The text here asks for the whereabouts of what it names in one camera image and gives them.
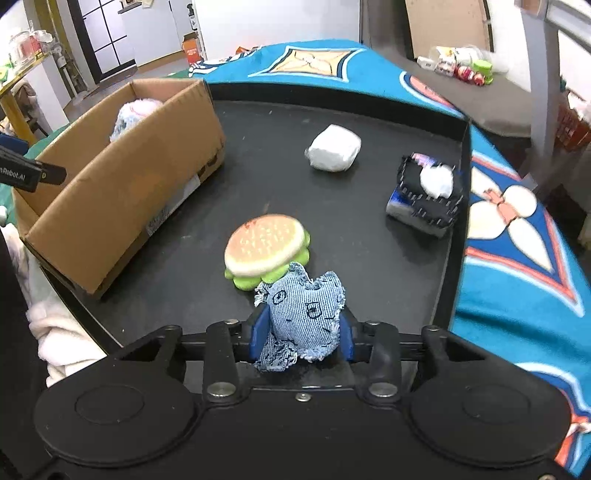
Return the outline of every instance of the hamburger toy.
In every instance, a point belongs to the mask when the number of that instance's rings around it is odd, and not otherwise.
[[[310,260],[310,234],[287,215],[263,215],[241,225],[228,240],[224,260],[228,280],[240,290],[273,283],[287,273],[290,262]]]

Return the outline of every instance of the white fluffy fabric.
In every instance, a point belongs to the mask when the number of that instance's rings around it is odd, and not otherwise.
[[[50,387],[103,358],[105,353],[62,303],[37,259],[25,249],[14,225],[0,229],[29,305],[29,329],[39,341],[39,358],[47,362],[46,384]]]
[[[163,103],[152,98],[143,98],[126,103],[119,110],[110,141],[114,142],[125,132],[136,126],[144,118],[151,115]]]
[[[453,192],[453,172],[447,165],[423,167],[421,170],[421,187],[434,198],[449,198]]]

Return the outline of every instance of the black tray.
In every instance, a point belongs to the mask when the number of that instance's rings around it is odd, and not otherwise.
[[[317,277],[334,270],[360,320],[392,323],[408,333],[431,323],[447,327],[462,267],[467,198],[443,239],[388,217],[385,206],[402,155],[413,151],[458,166],[469,191],[468,121],[344,90],[264,83],[210,89],[227,136],[224,165],[101,300],[80,292],[74,297],[53,279],[99,345],[111,353],[163,325],[197,332],[223,319],[246,319],[254,296],[224,278],[223,253],[240,224],[267,212],[301,221],[311,234],[307,271]],[[332,123],[362,139],[344,173],[317,171],[304,156]]]

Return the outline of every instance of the white tissue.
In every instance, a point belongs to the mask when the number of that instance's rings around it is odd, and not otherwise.
[[[449,198],[453,191],[453,173],[447,165],[424,167],[421,170],[421,187],[434,198]]]
[[[329,125],[306,150],[310,165],[318,170],[344,171],[361,149],[361,139],[352,131]]]

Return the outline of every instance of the white towel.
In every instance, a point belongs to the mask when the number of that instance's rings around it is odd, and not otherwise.
[[[105,353],[60,300],[37,259],[24,248],[14,225],[0,229],[29,305],[29,329],[39,341],[39,358],[47,362],[46,384],[50,387],[103,358]]]

